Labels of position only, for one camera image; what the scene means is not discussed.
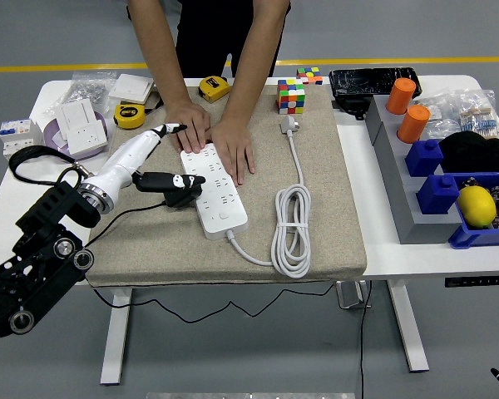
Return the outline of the person's right hand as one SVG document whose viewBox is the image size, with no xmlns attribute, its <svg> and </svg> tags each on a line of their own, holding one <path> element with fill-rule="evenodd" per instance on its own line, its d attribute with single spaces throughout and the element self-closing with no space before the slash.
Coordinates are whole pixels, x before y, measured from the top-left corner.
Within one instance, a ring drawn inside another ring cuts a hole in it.
<svg viewBox="0 0 499 399">
<path fill-rule="evenodd" d="M 170 140 L 178 152 L 199 153 L 206 144 L 206 132 L 210 128 L 210 115 L 190 100 L 166 104 L 166 123 L 185 125 L 186 129 L 172 134 Z"/>
</svg>

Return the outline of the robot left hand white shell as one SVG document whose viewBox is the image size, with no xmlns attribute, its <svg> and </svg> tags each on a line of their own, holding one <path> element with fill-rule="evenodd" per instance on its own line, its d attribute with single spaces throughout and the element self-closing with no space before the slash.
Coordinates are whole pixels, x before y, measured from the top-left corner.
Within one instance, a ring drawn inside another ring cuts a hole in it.
<svg viewBox="0 0 499 399">
<path fill-rule="evenodd" d="M 169 123 L 129 139 L 111 155 L 97 175 L 87 178 L 80 185 L 80 194 L 101 213 L 106 214 L 114 209 L 120 189 L 132 184 L 141 192 L 152 193 L 190 190 L 204 184 L 205 178 L 198 175 L 138 172 L 163 137 L 185 129 L 185 125 Z"/>
</svg>

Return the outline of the person's left hand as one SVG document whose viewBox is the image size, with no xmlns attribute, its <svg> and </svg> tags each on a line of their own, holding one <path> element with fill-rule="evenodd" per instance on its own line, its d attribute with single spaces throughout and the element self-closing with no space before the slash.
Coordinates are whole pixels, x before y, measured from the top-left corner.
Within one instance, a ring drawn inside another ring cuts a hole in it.
<svg viewBox="0 0 499 399">
<path fill-rule="evenodd" d="M 245 171 L 255 172 L 252 135 L 248 121 L 223 118 L 208 133 L 225 171 L 236 186 L 245 182 Z"/>
</svg>

